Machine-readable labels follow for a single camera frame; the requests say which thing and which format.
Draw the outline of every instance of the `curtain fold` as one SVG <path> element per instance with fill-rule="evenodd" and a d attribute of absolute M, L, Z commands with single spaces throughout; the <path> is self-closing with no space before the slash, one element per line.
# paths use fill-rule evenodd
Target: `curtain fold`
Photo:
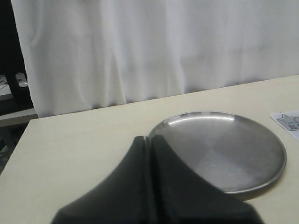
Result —
<path fill-rule="evenodd" d="M 12 0 L 40 117 L 299 73 L 297 0 Z"/>

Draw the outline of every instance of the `beige table surface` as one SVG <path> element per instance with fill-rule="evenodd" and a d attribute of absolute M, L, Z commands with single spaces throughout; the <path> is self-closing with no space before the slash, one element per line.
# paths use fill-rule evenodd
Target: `beige table surface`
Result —
<path fill-rule="evenodd" d="M 299 141 L 270 114 L 298 111 L 298 96 L 299 76 L 292 76 L 32 120 L 0 176 L 0 223 L 50 223 L 59 208 L 109 175 L 135 136 L 172 115 L 212 110 L 254 119 L 282 140 L 283 177 L 248 202 L 267 224 L 297 224 Z"/>

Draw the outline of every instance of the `black object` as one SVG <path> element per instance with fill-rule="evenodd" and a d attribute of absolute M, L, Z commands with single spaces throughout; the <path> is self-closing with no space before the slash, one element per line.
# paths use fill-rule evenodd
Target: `black object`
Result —
<path fill-rule="evenodd" d="M 52 224 L 262 224 L 253 207 L 213 187 L 162 136 L 136 137 L 115 171 Z"/>
<path fill-rule="evenodd" d="M 11 0 L 0 1 L 0 75 L 5 75 L 12 97 L 0 96 L 0 115 L 32 108 L 28 87 L 20 87 L 17 73 L 27 78 Z"/>

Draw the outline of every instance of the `metal plate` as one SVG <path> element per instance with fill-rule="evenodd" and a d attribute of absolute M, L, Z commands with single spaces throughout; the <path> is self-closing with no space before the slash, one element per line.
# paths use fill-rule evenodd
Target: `metal plate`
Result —
<path fill-rule="evenodd" d="M 198 175 L 230 194 L 269 185 L 286 165 L 285 148 L 273 132 L 234 114 L 180 114 L 158 124 L 149 138 L 157 134 Z"/>

